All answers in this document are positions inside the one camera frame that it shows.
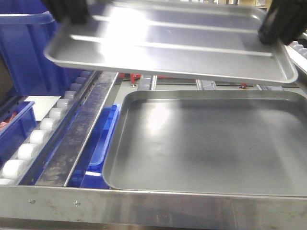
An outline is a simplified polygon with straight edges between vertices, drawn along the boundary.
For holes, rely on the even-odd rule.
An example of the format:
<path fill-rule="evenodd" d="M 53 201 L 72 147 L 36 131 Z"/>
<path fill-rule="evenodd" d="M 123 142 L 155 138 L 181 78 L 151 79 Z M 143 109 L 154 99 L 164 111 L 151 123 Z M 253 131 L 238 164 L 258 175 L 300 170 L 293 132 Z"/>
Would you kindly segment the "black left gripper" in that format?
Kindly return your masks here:
<path fill-rule="evenodd" d="M 85 0 L 45 0 L 44 5 L 60 23 L 69 19 L 73 24 L 85 24 L 89 17 Z"/>

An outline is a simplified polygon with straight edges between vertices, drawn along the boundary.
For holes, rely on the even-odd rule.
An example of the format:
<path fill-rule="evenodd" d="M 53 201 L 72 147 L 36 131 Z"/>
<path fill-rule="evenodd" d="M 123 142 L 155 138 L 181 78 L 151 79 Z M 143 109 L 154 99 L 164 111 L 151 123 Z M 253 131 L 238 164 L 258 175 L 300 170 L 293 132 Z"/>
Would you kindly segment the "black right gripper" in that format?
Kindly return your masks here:
<path fill-rule="evenodd" d="M 284 45 L 289 45 L 306 30 L 305 0 L 273 0 L 258 30 L 258 36 L 263 44 L 273 44 L 280 40 Z"/>

